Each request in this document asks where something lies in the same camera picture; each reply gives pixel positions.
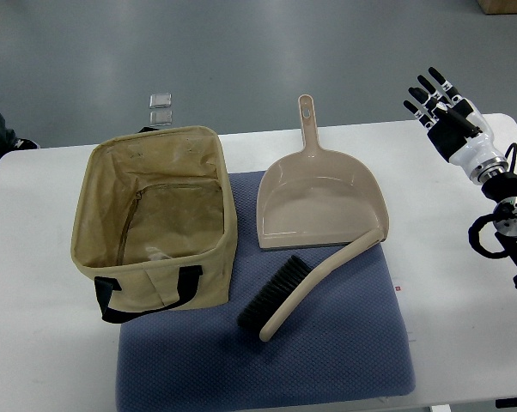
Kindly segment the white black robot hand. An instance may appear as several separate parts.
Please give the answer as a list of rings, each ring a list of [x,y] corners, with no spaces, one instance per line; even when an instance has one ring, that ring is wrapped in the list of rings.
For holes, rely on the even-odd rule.
[[[405,100],[404,107],[426,129],[440,156],[461,167],[475,185],[512,172],[514,162],[495,147],[495,134],[483,114],[436,68],[428,73],[417,77],[418,87],[408,89],[414,100]]]

